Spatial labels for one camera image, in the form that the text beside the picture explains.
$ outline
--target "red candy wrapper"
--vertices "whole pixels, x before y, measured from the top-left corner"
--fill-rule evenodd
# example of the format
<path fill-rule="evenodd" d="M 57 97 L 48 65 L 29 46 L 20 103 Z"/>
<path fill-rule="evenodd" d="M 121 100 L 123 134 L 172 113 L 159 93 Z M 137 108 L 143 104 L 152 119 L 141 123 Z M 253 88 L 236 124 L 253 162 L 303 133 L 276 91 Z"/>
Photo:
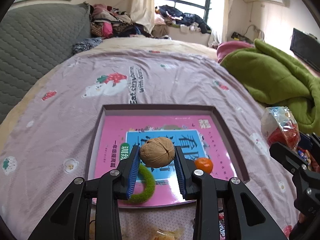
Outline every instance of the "red candy wrapper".
<path fill-rule="evenodd" d="M 220 231 L 220 240 L 226 239 L 226 232 L 225 232 L 225 226 L 224 226 L 224 214 L 219 213 L 219 231 Z"/>
<path fill-rule="evenodd" d="M 267 107 L 261 119 L 261 132 L 269 146 L 281 142 L 296 150 L 300 141 L 298 124 L 289 108 Z"/>

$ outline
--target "window frame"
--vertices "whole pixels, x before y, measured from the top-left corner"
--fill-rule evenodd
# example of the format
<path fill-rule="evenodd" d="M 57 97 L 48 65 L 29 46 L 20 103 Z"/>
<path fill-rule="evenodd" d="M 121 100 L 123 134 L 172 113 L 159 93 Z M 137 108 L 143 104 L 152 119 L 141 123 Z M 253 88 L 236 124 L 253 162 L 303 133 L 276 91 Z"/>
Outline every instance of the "window frame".
<path fill-rule="evenodd" d="M 198 7 L 201 9 L 204 9 L 204 18 L 203 20 L 205 22 L 208 21 L 208 15 L 209 15 L 209 10 L 211 10 L 210 8 L 210 0 L 205 0 L 205 5 L 199 5 L 199 4 L 195 4 L 195 3 L 191 3 L 191 2 L 187 2 L 187 1 L 182 1 L 182 0 L 167 0 L 167 1 L 173 1 L 174 2 L 174 7 L 176 6 L 176 3 L 183 3 L 183 4 L 187 4 L 190 6 L 194 6 L 194 7 Z"/>

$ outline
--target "snack package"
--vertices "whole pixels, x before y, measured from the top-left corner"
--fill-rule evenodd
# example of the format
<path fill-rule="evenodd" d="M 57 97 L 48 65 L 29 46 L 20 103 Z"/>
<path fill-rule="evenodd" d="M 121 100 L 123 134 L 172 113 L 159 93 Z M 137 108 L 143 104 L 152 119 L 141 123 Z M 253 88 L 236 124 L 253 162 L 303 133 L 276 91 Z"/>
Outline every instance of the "snack package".
<path fill-rule="evenodd" d="M 220 240 L 226 239 L 226 231 L 224 226 L 224 214 L 219 213 L 219 231 L 220 231 Z"/>
<path fill-rule="evenodd" d="M 150 240 L 179 240 L 182 234 L 183 228 L 178 228 L 175 231 L 165 231 L 157 228 Z"/>
<path fill-rule="evenodd" d="M 308 150 L 304 150 L 304 149 L 302 149 L 301 147 L 298 146 L 297 154 L 299 154 L 299 156 L 308 163 L 308 169 L 312 171 L 313 169 L 312 169 L 312 165 L 311 165 L 311 154 L 310 154 L 310 152 Z"/>
<path fill-rule="evenodd" d="M 269 146 L 281 142 L 296 150 L 300 141 L 298 124 L 289 108 L 267 107 L 261 119 L 261 132 Z"/>

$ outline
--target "pile of clothes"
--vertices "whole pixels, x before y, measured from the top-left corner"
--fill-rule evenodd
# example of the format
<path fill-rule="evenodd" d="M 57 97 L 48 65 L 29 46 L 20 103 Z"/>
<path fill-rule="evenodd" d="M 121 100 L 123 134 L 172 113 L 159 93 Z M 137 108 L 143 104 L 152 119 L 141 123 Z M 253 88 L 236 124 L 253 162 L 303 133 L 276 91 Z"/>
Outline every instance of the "pile of clothes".
<path fill-rule="evenodd" d="M 126 12 L 121 12 L 112 6 L 94 4 L 91 6 L 91 34 L 94 37 L 131 37 L 144 35 L 151 37 L 143 25 L 133 23 Z"/>
<path fill-rule="evenodd" d="M 168 31 L 164 25 L 180 28 L 181 32 L 199 31 L 201 33 L 211 33 L 211 28 L 205 21 L 196 14 L 183 13 L 182 11 L 169 5 L 158 6 L 155 9 L 155 28 L 152 33 L 157 35 Z"/>

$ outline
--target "plastic bag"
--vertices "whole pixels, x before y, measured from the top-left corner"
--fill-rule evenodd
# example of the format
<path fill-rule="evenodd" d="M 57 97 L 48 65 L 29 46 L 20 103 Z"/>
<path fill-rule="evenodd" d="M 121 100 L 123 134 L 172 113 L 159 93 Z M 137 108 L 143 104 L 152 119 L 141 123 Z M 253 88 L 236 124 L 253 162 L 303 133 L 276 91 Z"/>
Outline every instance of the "plastic bag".
<path fill-rule="evenodd" d="M 289 108 L 267 107 L 261 119 L 261 132 L 269 146 L 281 142 L 296 150 L 300 141 L 298 124 Z"/>
<path fill-rule="evenodd" d="M 183 228 L 178 228 L 175 231 L 165 231 L 157 228 L 150 240 L 179 240 L 182 234 Z"/>

